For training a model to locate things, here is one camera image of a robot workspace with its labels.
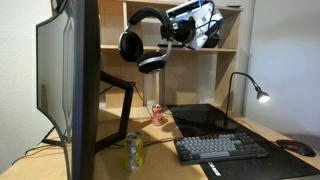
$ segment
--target computer monitor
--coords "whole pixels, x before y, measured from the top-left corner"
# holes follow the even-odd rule
[[[52,2],[54,16],[36,26],[37,108],[61,139],[68,179],[92,179],[100,85],[98,4]]]

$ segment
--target wooden shelf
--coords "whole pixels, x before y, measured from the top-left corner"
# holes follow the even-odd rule
[[[165,13],[166,10],[182,3],[159,0],[99,0],[102,70],[124,80],[136,82],[143,101],[135,92],[133,107],[158,103],[167,105],[204,102],[224,109],[227,104],[230,75],[237,70],[240,20],[243,11],[241,8],[218,7],[223,16],[223,23],[219,30],[220,41],[217,47],[197,51],[172,48],[166,67],[160,73],[142,74],[138,71],[136,63],[125,62],[119,54],[119,37],[133,13],[146,6],[155,7]],[[145,52],[166,52],[166,48],[156,46],[166,43],[160,38],[159,27],[160,21],[152,18],[146,18],[135,26],[134,31],[140,36]],[[121,108],[122,94],[119,90],[108,91],[105,98],[106,107]]]
[[[146,51],[166,51],[167,48],[160,48],[157,46],[145,46]],[[101,45],[102,53],[119,53],[117,45]],[[172,48],[172,52],[183,52],[183,53],[236,53],[237,49],[227,49],[227,48],[202,48],[197,51],[193,51],[187,48]]]

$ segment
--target monitor stand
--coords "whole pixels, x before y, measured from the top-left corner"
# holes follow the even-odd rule
[[[55,127],[52,127],[50,131],[47,133],[47,135],[41,140],[42,143],[53,145],[53,146],[59,146],[63,147],[63,142],[54,140],[54,139],[47,139],[47,137],[51,134],[51,132],[55,129]]]
[[[133,88],[136,85],[135,82],[124,81],[118,77],[112,76],[103,71],[100,71],[100,80],[125,90],[125,96],[124,96],[124,101],[122,105],[122,112],[121,112],[120,125],[119,125],[118,132],[97,141],[95,152],[99,152],[100,150],[120,140],[123,140],[126,137],[130,110],[131,110],[132,96],[134,91]]]

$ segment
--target drink can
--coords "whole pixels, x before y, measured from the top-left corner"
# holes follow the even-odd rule
[[[124,140],[123,151],[124,166],[130,170],[136,170],[143,164],[143,143],[139,132],[130,132]]]
[[[152,106],[152,123],[155,126],[161,126],[163,124],[163,114],[162,114],[162,108],[159,104]]]

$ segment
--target mouse pad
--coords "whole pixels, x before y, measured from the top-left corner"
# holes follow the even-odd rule
[[[215,127],[224,112],[210,104],[168,105],[183,136],[225,133]],[[320,174],[320,170],[293,156],[262,136],[242,126],[233,132],[247,133],[269,156],[263,158],[200,164],[208,179],[289,179]]]

